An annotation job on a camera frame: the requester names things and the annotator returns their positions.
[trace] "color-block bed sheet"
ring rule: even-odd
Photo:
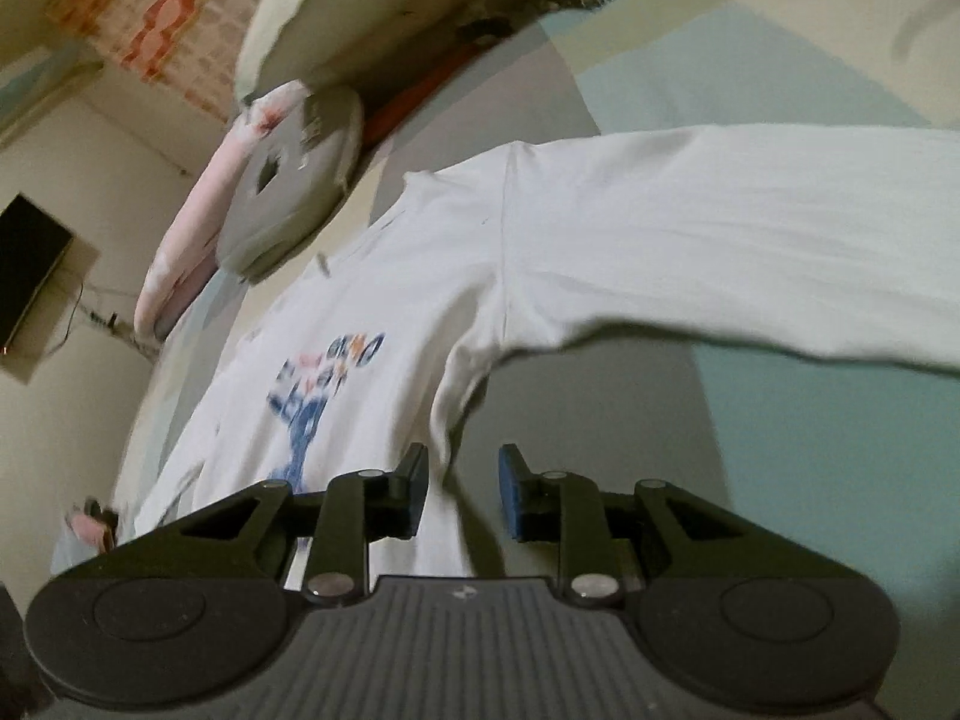
[[[255,287],[227,274],[210,282],[167,343],[117,504],[136,508],[237,338],[309,257],[330,255],[389,208],[407,170],[512,140],[706,122],[958,127],[960,0],[615,0],[541,19],[383,143],[294,260]],[[449,483],[481,572],[551,570],[549,551],[512,544],[499,526],[499,442],[516,440],[536,469],[589,473],[606,488],[661,476],[874,576],[904,620],[886,706],[904,718],[960,709],[952,374],[616,328],[562,354],[506,362],[457,440]]]

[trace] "curtain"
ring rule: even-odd
[[[258,1],[51,0],[47,14],[107,59],[225,121],[233,68]]]

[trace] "television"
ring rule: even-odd
[[[0,212],[0,354],[73,240],[22,194]]]

